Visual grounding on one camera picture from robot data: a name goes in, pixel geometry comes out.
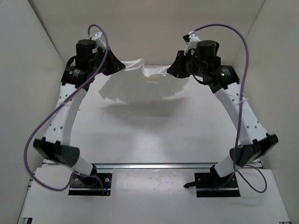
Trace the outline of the white pleated skirt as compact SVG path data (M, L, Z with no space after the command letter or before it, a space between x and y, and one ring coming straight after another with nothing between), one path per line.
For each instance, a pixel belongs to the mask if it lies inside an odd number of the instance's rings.
M169 74L167 66L145 66L144 59L122 61L125 68L109 76L99 90L103 99L125 104L159 101L182 91L189 78L176 78Z

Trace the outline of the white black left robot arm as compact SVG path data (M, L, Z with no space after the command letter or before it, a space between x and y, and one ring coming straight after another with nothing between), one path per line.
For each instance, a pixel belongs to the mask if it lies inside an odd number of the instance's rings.
M49 127L41 139L35 139L34 148L48 160L67 166L81 174L81 180L88 186L97 182L98 174L93 164L80 156L77 147L70 146L71 130L79 106L87 94L89 85L80 86L90 78L97 69L104 75L112 75L125 68L106 45L99 39L83 39L76 44L76 55L69 59L61 78L60 94L56 112Z

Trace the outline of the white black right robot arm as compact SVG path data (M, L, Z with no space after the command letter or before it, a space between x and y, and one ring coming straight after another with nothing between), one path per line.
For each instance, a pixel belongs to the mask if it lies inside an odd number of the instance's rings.
M240 92L240 79L234 68L221 64L221 58L217 56L219 44L212 40L189 40L186 43L186 49L178 51L167 72L176 78L201 77L199 83L209 86L240 132L237 149L231 149L229 156L210 169L210 183L220 187L235 168L247 165L272 149L278 143L278 137L269 134L255 116L247 98Z

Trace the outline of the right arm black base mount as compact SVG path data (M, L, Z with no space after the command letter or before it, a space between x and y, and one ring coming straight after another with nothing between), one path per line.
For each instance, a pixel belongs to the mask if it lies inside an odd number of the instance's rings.
M194 178L195 180L186 183L184 188L195 187L198 198L241 196L235 175L217 178L211 173L195 173Z

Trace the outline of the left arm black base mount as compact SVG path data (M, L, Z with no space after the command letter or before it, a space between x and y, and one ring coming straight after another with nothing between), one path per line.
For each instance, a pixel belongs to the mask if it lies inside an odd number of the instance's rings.
M110 196L112 187L112 169L98 169L97 178L74 175L69 186L70 196Z

